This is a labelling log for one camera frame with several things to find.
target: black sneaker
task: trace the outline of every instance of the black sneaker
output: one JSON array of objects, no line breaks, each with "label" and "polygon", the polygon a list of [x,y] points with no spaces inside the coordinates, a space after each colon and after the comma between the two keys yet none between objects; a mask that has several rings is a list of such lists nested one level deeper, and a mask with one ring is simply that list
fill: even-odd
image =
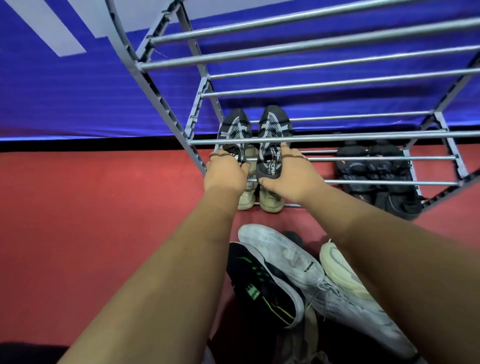
[{"label": "black sneaker", "polygon": [[[370,156],[402,157],[402,151],[386,140],[372,145]],[[370,161],[371,177],[384,181],[412,181],[410,161],[376,160]],[[380,185],[375,206],[405,220],[415,219],[422,211],[422,197],[413,185]]]},{"label": "black sneaker", "polygon": [[276,330],[295,327],[303,318],[303,300],[274,276],[260,252],[247,243],[230,243],[227,273],[235,296],[248,314]]},{"label": "black sneaker", "polygon": [[[242,109],[233,110],[220,125],[218,129],[217,139],[241,139],[251,138],[252,127],[247,115]],[[233,155],[239,164],[245,163],[247,157],[245,156],[245,150],[248,143],[237,144],[222,144],[218,149],[223,149]]]},{"label": "black sneaker", "polygon": [[[259,138],[292,136],[292,125],[287,114],[276,105],[267,106],[258,124]],[[257,179],[278,178],[282,172],[280,143],[260,143],[257,160]]]},{"label": "black sneaker", "polygon": [[[337,157],[365,157],[367,156],[365,147],[357,142],[347,141],[345,146],[337,150]],[[335,174],[340,180],[367,180],[369,176],[369,166],[366,160],[338,160],[335,162]],[[369,204],[375,200],[375,186],[371,184],[344,184],[343,190]]]}]

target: shoe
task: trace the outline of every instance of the shoe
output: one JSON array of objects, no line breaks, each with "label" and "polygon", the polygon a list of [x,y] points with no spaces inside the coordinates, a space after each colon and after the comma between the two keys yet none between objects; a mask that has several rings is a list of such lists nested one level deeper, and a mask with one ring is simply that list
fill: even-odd
[{"label": "shoe", "polygon": [[306,302],[325,318],[375,339],[396,356],[411,360],[417,350],[375,300],[365,300],[343,290],[328,275],[317,289],[302,290]]},{"label": "shoe", "polygon": [[302,320],[302,298],[270,272],[264,257],[252,245],[230,243],[227,273],[240,304],[262,325],[280,330],[293,328]]},{"label": "shoe", "polygon": [[[258,157],[258,149],[252,145],[249,145],[245,150],[245,157],[246,158],[256,158]],[[255,171],[257,168],[257,162],[250,162],[250,166],[248,168],[248,178],[256,179]],[[238,210],[248,210],[253,205],[255,205],[255,190],[257,188],[258,182],[247,182],[247,186],[245,187],[245,191],[243,191],[242,195],[240,196]]]},{"label": "shoe", "polygon": [[[345,142],[345,146],[337,150],[337,157],[365,157],[367,150],[354,141]],[[370,170],[367,160],[338,160],[335,162],[335,173],[340,180],[367,180]],[[359,200],[373,204],[375,186],[370,184],[344,184],[343,190]]]},{"label": "shoe", "polygon": [[[252,127],[247,115],[242,109],[233,110],[220,124],[217,139],[242,139],[252,137]],[[245,150],[247,144],[222,144],[218,149],[223,149],[234,156],[239,164],[247,161]]]},{"label": "shoe", "polygon": [[277,213],[285,206],[285,199],[283,197],[267,190],[262,185],[260,185],[259,200],[260,207],[266,212]]},{"label": "shoe", "polygon": [[[370,147],[370,156],[402,157],[403,152],[386,140]],[[376,160],[369,162],[372,179],[386,181],[412,181],[410,161]],[[414,220],[422,212],[422,197],[413,185],[380,185],[377,187],[375,206],[405,220]]]},{"label": "shoe", "polygon": [[350,264],[331,240],[320,248],[320,263],[326,275],[345,291],[366,300],[373,300]]},{"label": "shoe", "polygon": [[316,288],[325,273],[320,263],[292,240],[276,230],[258,224],[240,227],[239,240],[255,247],[265,261],[281,270],[296,287]]},{"label": "shoe", "polygon": [[[258,124],[259,138],[292,136],[292,125],[287,114],[276,105],[267,106]],[[280,143],[260,143],[257,160],[257,178],[278,178],[282,171]]]}]

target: blue wall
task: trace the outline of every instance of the blue wall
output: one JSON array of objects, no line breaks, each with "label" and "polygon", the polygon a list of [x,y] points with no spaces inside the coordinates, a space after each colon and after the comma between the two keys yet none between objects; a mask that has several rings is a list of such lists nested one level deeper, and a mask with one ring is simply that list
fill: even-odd
[{"label": "blue wall", "polygon": [[[330,6],[345,1],[322,1]],[[67,0],[47,0],[55,14],[85,48],[86,53],[58,57],[38,35],[0,1],[0,140],[62,139],[169,135],[153,106],[120,62],[107,38],[95,38]],[[294,0],[192,21],[195,29],[262,18],[318,7],[313,0]],[[411,4],[316,19],[254,31],[200,39],[204,54],[232,49],[328,37],[377,29],[480,16],[471,0],[417,1]],[[167,33],[178,32],[171,24]],[[146,30],[129,32],[136,47]],[[353,47],[294,53],[209,64],[211,74],[258,68],[358,58],[404,51],[480,44],[480,30],[443,33]],[[154,60],[186,57],[186,43],[158,47]],[[336,66],[302,72],[215,80],[216,91],[291,85],[464,68],[474,53],[412,58]],[[200,82],[197,68],[151,72],[151,76],[182,124],[185,124]],[[243,107],[252,120],[268,104],[279,104],[290,117],[380,113],[432,109],[456,77],[391,82],[356,87],[311,89],[221,98],[224,114]],[[450,125],[480,123],[480,77],[458,95],[445,115]],[[420,118],[380,118],[298,122],[296,130],[415,124]],[[195,133],[216,133],[218,121],[205,100]]]}]

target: shoe rack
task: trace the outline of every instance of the shoe rack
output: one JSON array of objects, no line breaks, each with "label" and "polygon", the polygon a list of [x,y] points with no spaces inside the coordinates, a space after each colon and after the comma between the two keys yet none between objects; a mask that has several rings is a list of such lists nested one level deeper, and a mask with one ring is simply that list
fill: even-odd
[{"label": "shoe rack", "polygon": [[[414,110],[411,112],[390,112],[379,114],[360,114],[360,115],[338,115],[338,116],[318,116],[314,118],[294,118],[290,119],[295,121],[321,121],[321,120],[342,120],[342,119],[364,119],[371,117],[405,117],[405,116],[423,116],[424,121],[421,127],[417,131],[412,132],[386,132],[386,133],[345,133],[345,134],[318,134],[318,135],[299,135],[289,138],[249,138],[236,140],[237,143],[252,143],[258,144],[262,142],[331,142],[331,141],[346,141],[346,140],[378,140],[378,139],[408,139],[409,142],[403,146],[403,157],[309,157],[312,162],[332,162],[335,160],[358,160],[360,159],[404,159],[411,161],[410,169],[413,177],[412,181],[346,181],[346,180],[326,180],[330,184],[345,184],[345,183],[366,183],[366,184],[403,184],[403,185],[415,185],[421,194],[420,188],[423,185],[439,185],[445,186],[445,189],[436,196],[423,202],[423,210],[427,210],[435,206],[437,203],[444,201],[445,199],[454,196],[459,193],[463,188],[466,188],[475,182],[480,181],[480,169],[472,173],[468,173],[463,159],[458,151],[455,139],[456,138],[468,138],[480,136],[480,129],[474,131],[450,131],[445,120],[443,111],[460,92],[460,90],[469,82],[469,80],[476,74],[480,73],[480,53],[477,53],[476,60],[473,60],[470,67],[465,69],[445,70],[441,72],[428,72],[428,73],[411,73],[402,74],[387,77],[374,77],[352,80],[341,80],[333,82],[320,82],[312,84],[301,85],[286,85],[275,87],[262,87],[244,90],[231,90],[215,92],[213,89],[213,81],[221,78],[247,76],[265,73],[284,72],[292,70],[306,70],[318,67],[329,67],[339,64],[355,64],[360,62],[378,62],[383,60],[404,59],[409,57],[421,57],[421,56],[436,56],[453,54],[458,52],[467,51],[480,51],[480,45],[471,45],[464,47],[443,48],[443,49],[431,49],[416,51],[410,53],[397,53],[397,54],[385,54],[380,56],[373,56],[367,58],[347,59],[340,61],[333,61],[326,63],[304,64],[291,67],[260,69],[236,73],[224,73],[224,74],[209,74],[207,70],[207,63],[220,62],[228,60],[239,60],[252,57],[278,55],[283,53],[292,52],[304,52],[308,50],[318,50],[331,47],[347,46],[361,43],[371,43],[375,41],[384,41],[400,37],[408,36],[421,36],[434,33],[442,33],[459,29],[475,28],[478,31],[480,27],[480,17],[465,18],[451,21],[444,21],[439,23],[422,24],[415,26],[408,26],[396,29],[377,30],[367,33],[349,34],[343,36],[335,36],[329,38],[320,38],[315,40],[300,41],[294,43],[286,43],[283,45],[241,49],[220,53],[213,53],[208,55],[202,55],[197,39],[207,36],[219,35],[230,32],[238,32],[244,30],[257,29],[261,27],[268,27],[273,25],[287,24],[292,22],[301,22],[311,20],[319,17],[350,13],[374,8],[380,8],[388,5],[408,3],[415,0],[366,0],[357,1],[337,6],[331,6],[327,8],[319,8],[315,10],[309,10],[304,12],[296,12],[286,15],[273,16],[264,19],[252,20],[242,23],[234,23],[229,25],[216,26],[212,28],[193,30],[190,20],[187,16],[183,0],[174,0],[166,10],[160,12],[156,22],[149,29],[145,35],[142,43],[137,50],[134,50],[130,41],[127,38],[122,24],[115,9],[113,0],[96,0],[99,5],[99,20],[102,22],[104,29],[108,34],[108,38],[114,47],[116,53],[120,57],[121,61],[130,71],[140,88],[143,90],[147,98],[152,105],[156,108],[163,121],[168,125],[173,135],[178,139],[180,144],[186,150],[193,163],[200,169],[202,173],[205,173],[205,163],[197,152],[196,146],[199,145],[220,145],[227,144],[226,139],[195,139],[194,128],[197,122],[198,114],[202,106],[202,102],[205,99],[209,99],[212,102],[218,121],[223,121],[223,112],[218,99],[220,97],[233,96],[233,95],[249,95],[258,94],[263,92],[275,92],[275,91],[294,91],[304,89],[314,89],[333,86],[353,86],[363,84],[374,84],[389,81],[406,81],[415,79],[426,79],[434,77],[449,77],[457,76],[457,81],[452,85],[450,90],[439,100],[438,105],[432,110]],[[164,36],[163,33],[169,24],[173,16],[177,16],[181,33],[175,33]],[[192,52],[192,56],[168,59],[164,61],[151,61],[152,52],[155,50],[155,46],[173,41],[186,41]],[[201,81],[198,86],[198,91],[190,112],[185,129],[182,128],[175,114],[168,106],[167,101],[162,97],[159,89],[149,76],[149,72],[155,70],[161,70],[171,67],[196,65],[201,76]],[[251,124],[258,123],[258,121],[251,121]],[[430,126],[437,125],[437,130],[427,130]],[[410,155],[410,148],[419,139],[427,138],[441,138],[448,150],[448,156],[422,156],[412,157]],[[317,154],[317,155],[334,155],[336,150],[318,150],[318,151],[303,151],[304,154]],[[456,181],[418,181],[413,165],[415,160],[451,160],[456,172]],[[300,207],[295,204],[286,204],[286,207]]]}]

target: red carpet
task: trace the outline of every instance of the red carpet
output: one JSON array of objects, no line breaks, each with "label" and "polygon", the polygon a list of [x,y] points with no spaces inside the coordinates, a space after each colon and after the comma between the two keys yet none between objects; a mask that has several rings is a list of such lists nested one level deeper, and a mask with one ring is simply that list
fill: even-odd
[{"label": "red carpet", "polygon": [[[480,166],[480,146],[460,151],[470,171]],[[442,153],[443,146],[412,150]],[[315,165],[333,177],[331,163]],[[420,180],[453,180],[449,161],[415,167]],[[71,344],[203,192],[202,175],[184,151],[4,153],[0,170],[0,341]],[[422,187],[427,197],[440,190]],[[416,223],[475,245],[479,206],[480,184]],[[314,250],[325,235],[303,209],[239,212],[233,240],[247,223],[294,230]],[[228,279],[224,287],[220,311],[232,295]]]}]

